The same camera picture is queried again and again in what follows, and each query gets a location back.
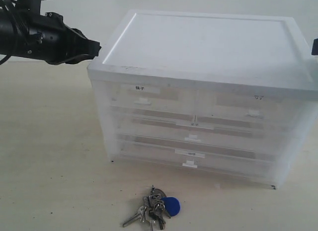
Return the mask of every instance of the beige tabletop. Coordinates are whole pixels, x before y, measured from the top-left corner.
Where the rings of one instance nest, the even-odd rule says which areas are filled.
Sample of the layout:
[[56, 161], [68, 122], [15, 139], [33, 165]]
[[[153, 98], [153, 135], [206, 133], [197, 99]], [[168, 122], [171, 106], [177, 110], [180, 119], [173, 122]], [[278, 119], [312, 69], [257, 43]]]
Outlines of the beige tabletop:
[[0, 230], [144, 231], [121, 223], [151, 185], [181, 202], [167, 231], [315, 231], [318, 125], [278, 190], [149, 163], [107, 161], [87, 63], [0, 67]]

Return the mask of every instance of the white plastic lid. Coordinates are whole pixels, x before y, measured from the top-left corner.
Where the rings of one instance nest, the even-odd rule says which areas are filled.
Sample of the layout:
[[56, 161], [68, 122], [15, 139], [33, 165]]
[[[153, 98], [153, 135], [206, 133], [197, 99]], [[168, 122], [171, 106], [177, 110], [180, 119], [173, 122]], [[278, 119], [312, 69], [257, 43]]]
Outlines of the white plastic lid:
[[318, 100], [318, 65], [293, 18], [130, 11], [90, 79]]

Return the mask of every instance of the white wall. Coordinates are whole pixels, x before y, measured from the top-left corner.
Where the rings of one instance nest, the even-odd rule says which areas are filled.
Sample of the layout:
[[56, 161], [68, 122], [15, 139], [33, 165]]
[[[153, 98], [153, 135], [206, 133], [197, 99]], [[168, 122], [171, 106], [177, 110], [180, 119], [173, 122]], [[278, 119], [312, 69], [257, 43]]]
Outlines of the white wall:
[[90, 39], [107, 42], [130, 9], [292, 16], [308, 44], [318, 37], [318, 0], [48, 0], [42, 13], [54, 11]]

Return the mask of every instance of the white drawer cabinet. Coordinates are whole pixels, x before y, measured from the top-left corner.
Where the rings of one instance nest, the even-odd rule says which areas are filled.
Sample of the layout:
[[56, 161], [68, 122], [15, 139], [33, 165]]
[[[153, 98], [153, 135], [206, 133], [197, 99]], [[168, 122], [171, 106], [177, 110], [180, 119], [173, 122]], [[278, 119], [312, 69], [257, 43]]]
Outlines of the white drawer cabinet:
[[318, 114], [292, 18], [130, 11], [88, 66], [110, 160], [278, 186]]

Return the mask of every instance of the black object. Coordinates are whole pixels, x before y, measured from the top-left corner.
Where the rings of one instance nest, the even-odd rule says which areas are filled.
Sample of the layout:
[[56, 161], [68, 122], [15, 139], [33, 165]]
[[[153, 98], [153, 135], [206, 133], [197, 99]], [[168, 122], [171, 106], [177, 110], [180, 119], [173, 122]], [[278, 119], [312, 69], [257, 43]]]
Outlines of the black object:
[[314, 40], [312, 55], [318, 56], [318, 38]]
[[51, 65], [77, 64], [98, 56], [99, 42], [63, 23], [55, 12], [40, 15], [41, 0], [0, 0], [0, 54], [43, 60]]

